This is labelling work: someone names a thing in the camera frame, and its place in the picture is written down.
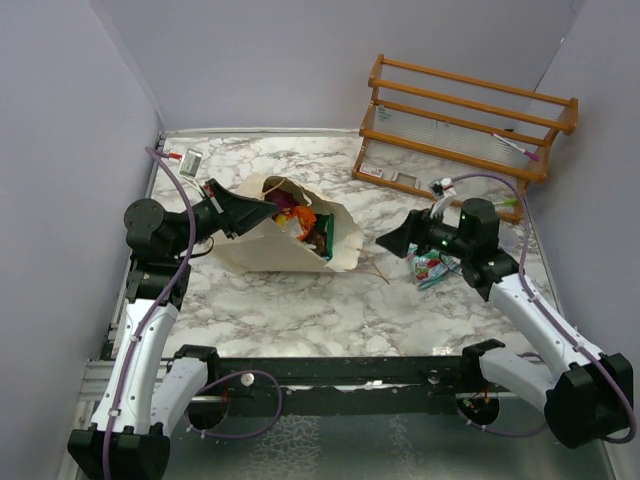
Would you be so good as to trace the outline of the teal candy bag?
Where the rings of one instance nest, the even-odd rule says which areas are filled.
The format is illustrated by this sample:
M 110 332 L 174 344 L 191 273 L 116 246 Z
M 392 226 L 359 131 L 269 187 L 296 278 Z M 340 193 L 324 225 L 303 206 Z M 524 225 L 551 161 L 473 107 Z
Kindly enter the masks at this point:
M 461 265 L 453 257 L 435 249 L 419 255 L 418 246 L 413 243 L 409 245 L 407 261 L 418 290 L 426 290 L 448 275 L 462 275 Z

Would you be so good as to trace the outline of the orange snack bag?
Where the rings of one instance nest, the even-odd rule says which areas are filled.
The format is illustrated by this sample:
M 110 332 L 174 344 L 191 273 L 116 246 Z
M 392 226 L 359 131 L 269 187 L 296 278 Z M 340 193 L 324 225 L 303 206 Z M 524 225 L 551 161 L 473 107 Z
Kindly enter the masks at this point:
M 285 231 L 299 241 L 307 238 L 317 221 L 313 210 L 302 205 L 289 209 L 285 217 Z

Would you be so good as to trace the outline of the green crisps bag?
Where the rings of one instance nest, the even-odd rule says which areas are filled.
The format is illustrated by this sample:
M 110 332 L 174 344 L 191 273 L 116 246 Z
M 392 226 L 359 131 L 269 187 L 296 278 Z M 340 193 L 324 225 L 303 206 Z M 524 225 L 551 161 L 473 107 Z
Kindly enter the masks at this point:
M 324 235 L 324 254 L 322 257 L 326 261 L 330 261 L 333 258 L 334 225 L 333 214 L 321 214 L 319 216 L 318 226 Z

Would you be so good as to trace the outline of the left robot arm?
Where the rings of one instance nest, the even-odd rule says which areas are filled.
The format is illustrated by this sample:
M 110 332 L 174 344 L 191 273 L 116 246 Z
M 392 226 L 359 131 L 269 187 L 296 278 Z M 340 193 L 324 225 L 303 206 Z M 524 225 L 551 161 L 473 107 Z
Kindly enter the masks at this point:
M 210 347 L 187 346 L 164 378 L 164 346 L 188 288 L 194 246 L 223 232 L 235 239 L 272 217 L 276 204 L 232 193 L 216 180 L 181 213 L 143 198 L 125 212 L 132 266 L 126 282 L 125 327 L 102 399 L 86 429 L 71 432 L 67 449 L 89 479 L 160 479 L 170 437 L 196 393 L 220 385 Z

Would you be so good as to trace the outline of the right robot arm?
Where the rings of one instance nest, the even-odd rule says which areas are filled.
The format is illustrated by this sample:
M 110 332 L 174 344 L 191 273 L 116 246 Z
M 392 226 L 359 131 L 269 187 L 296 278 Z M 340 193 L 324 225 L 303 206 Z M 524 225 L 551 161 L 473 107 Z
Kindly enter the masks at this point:
M 459 378 L 467 389 L 506 388 L 540 411 L 568 448 L 633 440 L 631 363 L 586 340 L 533 288 L 522 263 L 500 247 L 499 226 L 494 205 L 471 198 L 455 226 L 434 208 L 413 210 L 376 243 L 399 258 L 436 250 L 458 259 L 465 282 L 518 327 L 542 360 L 534 364 L 497 340 L 466 347 Z

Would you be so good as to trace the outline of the purple snack bag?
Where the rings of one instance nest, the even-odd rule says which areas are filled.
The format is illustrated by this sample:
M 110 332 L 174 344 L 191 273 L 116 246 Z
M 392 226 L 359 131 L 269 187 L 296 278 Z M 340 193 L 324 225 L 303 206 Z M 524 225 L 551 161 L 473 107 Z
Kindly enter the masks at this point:
M 280 211 L 295 208 L 299 202 L 295 197 L 282 189 L 275 189 L 265 196 L 265 200 L 277 205 Z

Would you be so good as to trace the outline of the red white card box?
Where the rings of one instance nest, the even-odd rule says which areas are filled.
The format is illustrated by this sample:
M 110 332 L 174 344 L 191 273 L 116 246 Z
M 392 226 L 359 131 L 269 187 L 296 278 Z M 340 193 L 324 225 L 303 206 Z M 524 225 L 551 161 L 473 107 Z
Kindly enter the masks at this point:
M 367 163 L 363 163 L 360 166 L 359 171 L 363 174 L 366 174 L 375 178 L 382 178 L 384 176 L 383 168 L 375 165 L 367 164 Z

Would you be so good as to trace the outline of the brown chocolate packet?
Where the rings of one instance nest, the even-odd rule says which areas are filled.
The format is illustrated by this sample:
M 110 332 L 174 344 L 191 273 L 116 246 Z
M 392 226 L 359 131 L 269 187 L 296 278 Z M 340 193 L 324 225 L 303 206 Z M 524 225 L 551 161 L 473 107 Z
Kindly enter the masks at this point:
M 312 230 L 304 239 L 306 246 L 320 257 L 328 255 L 327 234 L 323 231 Z

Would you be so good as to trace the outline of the wooden shelf rack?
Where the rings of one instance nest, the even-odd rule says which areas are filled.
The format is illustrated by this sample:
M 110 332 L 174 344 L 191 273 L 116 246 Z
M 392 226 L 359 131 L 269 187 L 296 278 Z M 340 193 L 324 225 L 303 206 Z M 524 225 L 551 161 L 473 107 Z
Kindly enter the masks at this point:
M 368 76 L 370 100 L 353 178 L 431 198 L 441 177 L 492 173 L 524 193 L 543 183 L 559 135 L 578 125 L 579 101 L 377 56 Z M 535 162 L 499 142 L 497 133 L 537 154 Z M 384 169 L 382 178 L 359 171 Z M 420 179 L 420 189 L 396 186 L 394 172 Z

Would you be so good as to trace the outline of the pink tipped white pen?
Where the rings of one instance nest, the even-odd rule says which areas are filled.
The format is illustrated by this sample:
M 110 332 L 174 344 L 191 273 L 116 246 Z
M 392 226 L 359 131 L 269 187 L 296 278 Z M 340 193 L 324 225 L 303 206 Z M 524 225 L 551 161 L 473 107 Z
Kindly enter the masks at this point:
M 503 137 L 503 136 L 501 136 L 501 135 L 499 135 L 497 133 L 492 132 L 492 133 L 490 133 L 490 135 L 492 137 L 494 137 L 495 139 L 497 139 L 499 142 L 501 142 L 501 143 L 509 146 L 510 148 L 520 152 L 521 154 L 525 155 L 526 157 L 528 157 L 529 159 L 531 159 L 531 160 L 533 160 L 535 162 L 539 162 L 541 160 L 540 157 L 537 154 L 535 154 L 535 153 L 533 153 L 533 152 L 531 152 L 531 151 L 519 146 L 518 144 L 514 143 L 513 141 L 508 140 L 505 137 Z

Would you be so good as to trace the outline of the black base frame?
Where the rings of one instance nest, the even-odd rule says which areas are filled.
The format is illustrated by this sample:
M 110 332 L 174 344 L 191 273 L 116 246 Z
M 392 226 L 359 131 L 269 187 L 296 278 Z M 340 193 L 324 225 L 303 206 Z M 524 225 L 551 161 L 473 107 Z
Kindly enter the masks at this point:
M 207 367 L 205 387 L 187 408 L 201 424 L 223 415 L 454 414 L 463 398 L 486 400 L 500 389 L 473 378 L 462 356 L 234 358 L 195 345 L 175 356 Z

